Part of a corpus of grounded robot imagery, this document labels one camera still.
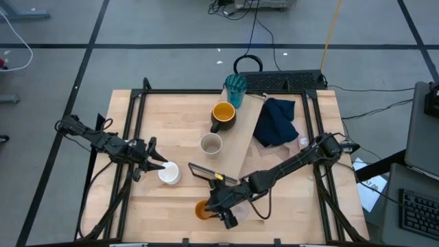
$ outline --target keyboard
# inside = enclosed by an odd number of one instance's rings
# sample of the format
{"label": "keyboard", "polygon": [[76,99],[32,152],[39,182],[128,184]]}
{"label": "keyboard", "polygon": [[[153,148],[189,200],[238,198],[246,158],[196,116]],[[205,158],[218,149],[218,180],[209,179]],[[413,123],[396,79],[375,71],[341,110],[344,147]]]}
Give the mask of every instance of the keyboard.
{"label": "keyboard", "polygon": [[439,240],[439,199],[400,189],[399,226],[402,229]]}
{"label": "keyboard", "polygon": [[243,72],[249,90],[324,89],[318,81],[319,71],[264,71]]}

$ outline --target navy blue cloth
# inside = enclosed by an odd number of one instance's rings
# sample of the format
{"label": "navy blue cloth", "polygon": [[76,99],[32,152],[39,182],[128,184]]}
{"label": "navy blue cloth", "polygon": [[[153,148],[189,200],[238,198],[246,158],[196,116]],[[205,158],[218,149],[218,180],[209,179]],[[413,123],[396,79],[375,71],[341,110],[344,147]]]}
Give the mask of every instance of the navy blue cloth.
{"label": "navy blue cloth", "polygon": [[267,99],[262,106],[253,136],[264,146],[282,145],[299,135],[291,124],[294,103],[289,100]]}

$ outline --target white cup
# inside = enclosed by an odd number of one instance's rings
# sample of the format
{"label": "white cup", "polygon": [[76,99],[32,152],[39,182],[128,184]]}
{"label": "white cup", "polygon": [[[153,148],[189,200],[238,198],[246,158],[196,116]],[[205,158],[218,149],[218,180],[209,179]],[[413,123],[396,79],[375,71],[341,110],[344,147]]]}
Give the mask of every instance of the white cup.
{"label": "white cup", "polygon": [[222,148],[221,137],[215,133],[205,134],[201,138],[200,148],[209,158],[215,158]]}
{"label": "white cup", "polygon": [[163,163],[165,168],[158,171],[158,177],[168,185],[175,185],[180,181],[181,172],[177,164],[174,162]]}
{"label": "white cup", "polygon": [[250,212],[247,201],[241,202],[231,207],[230,209],[237,220],[243,220],[247,218],[248,213]]}

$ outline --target teal glass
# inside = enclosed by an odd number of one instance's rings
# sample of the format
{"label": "teal glass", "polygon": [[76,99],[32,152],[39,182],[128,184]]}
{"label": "teal glass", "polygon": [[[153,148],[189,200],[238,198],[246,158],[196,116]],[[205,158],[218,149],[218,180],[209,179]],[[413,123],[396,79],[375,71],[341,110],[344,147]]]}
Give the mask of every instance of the teal glass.
{"label": "teal glass", "polygon": [[238,109],[247,91],[247,79],[243,75],[233,74],[224,83],[227,91],[227,101]]}

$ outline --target wooden cutting board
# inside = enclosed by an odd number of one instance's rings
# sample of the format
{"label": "wooden cutting board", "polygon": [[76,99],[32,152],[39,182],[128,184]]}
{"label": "wooden cutting board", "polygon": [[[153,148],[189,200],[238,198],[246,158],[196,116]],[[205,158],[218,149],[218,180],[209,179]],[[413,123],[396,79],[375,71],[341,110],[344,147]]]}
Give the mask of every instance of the wooden cutting board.
{"label": "wooden cutting board", "polygon": [[[245,95],[242,105],[236,109],[235,125],[230,130],[220,130],[217,133],[222,139],[222,149],[219,155],[215,159],[211,159],[199,149],[191,162],[230,178],[238,179],[264,99],[265,96]],[[226,89],[222,91],[218,102],[227,102]],[[210,132],[210,127],[203,130],[204,134]]]}

